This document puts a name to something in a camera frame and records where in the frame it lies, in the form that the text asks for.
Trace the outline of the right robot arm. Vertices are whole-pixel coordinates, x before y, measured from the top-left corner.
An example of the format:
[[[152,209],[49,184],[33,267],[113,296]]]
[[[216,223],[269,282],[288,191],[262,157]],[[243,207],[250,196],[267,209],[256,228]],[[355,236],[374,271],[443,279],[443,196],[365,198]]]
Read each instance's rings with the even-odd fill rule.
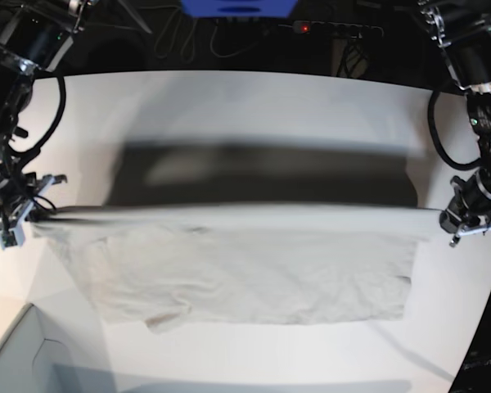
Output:
[[[96,6],[94,1],[0,2],[0,239],[7,246],[19,243],[22,224],[39,211],[54,209],[38,203],[51,185],[65,176],[25,173],[61,122],[66,87],[57,68],[81,33]],[[30,148],[17,151],[14,138],[27,138],[18,125],[20,113],[29,105],[34,82],[40,74],[52,74],[59,102],[48,130]]]

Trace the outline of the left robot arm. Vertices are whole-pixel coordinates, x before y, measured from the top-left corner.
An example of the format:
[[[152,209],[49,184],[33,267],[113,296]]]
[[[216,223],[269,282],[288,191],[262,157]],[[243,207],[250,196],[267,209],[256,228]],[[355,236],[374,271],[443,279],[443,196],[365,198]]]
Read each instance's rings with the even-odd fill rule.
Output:
[[[491,1],[420,1],[416,13],[439,48],[451,82],[464,93],[480,152],[468,163],[449,156],[435,125],[440,92],[433,91],[427,123],[435,150],[449,167],[471,172],[467,180],[451,179],[453,198],[439,214],[439,226],[457,246],[462,237],[491,231]]]

